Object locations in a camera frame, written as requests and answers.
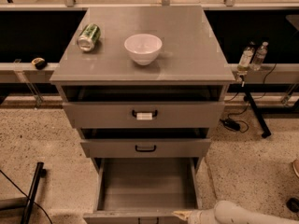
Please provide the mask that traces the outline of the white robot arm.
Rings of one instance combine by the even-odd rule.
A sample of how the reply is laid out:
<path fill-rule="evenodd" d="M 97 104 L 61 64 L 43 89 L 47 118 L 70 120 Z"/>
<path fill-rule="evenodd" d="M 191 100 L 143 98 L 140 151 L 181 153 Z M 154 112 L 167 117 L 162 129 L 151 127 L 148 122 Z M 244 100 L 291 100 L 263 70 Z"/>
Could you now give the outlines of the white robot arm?
<path fill-rule="evenodd" d="M 249 211 L 230 201 L 219 201 L 208 210 L 178 210 L 173 215 L 188 224 L 299 224 L 299 221 Z"/>

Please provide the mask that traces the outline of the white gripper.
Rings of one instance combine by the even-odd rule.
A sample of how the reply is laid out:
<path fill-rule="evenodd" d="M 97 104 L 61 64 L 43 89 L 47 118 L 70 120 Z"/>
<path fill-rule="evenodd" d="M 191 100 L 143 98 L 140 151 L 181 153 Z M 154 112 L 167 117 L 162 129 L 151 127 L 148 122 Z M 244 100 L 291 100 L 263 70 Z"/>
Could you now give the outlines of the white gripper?
<path fill-rule="evenodd" d="M 215 224 L 214 212 L 212 210 L 178 210 L 174 211 L 172 215 L 183 221 L 188 221 L 188 224 Z"/>

